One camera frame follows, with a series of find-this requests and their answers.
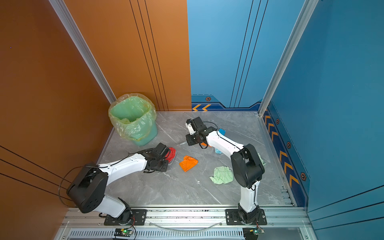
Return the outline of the teal dustpan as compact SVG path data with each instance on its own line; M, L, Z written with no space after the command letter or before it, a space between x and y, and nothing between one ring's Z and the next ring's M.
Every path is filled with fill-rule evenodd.
M176 154L177 154L177 150L174 148L170 148L170 152L167 156L168 165L171 165L174 162Z

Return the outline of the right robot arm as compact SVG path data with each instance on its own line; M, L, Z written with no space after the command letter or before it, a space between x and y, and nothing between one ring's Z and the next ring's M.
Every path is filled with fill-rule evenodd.
M251 144L238 144L213 127L200 131L189 128L186 139L190 146L204 143L218 149L231 160L234 178L241 186L237 221L245 225L267 225L265 212L257 200L265 168L255 147Z

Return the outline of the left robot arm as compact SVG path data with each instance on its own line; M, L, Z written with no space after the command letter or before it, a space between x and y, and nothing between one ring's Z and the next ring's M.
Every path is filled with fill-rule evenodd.
M121 198L107 195L107 186L136 172L166 172L175 155L174 148L159 143L155 148L129 154L115 162L86 164L79 167L67 195L83 214L98 212L116 225L130 225L134 219L132 208Z

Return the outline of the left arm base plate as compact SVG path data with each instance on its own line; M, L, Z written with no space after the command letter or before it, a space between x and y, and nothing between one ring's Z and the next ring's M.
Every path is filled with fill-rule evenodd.
M107 215L104 221L105 226L144 226L147 218L146 209L133 209L124 211L118 218Z

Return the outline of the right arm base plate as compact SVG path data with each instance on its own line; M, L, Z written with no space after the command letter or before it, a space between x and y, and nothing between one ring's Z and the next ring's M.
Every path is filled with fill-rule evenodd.
M235 225L259 225L266 226L267 217L265 211L259 207L250 213L241 209L226 209L226 223L229 226Z

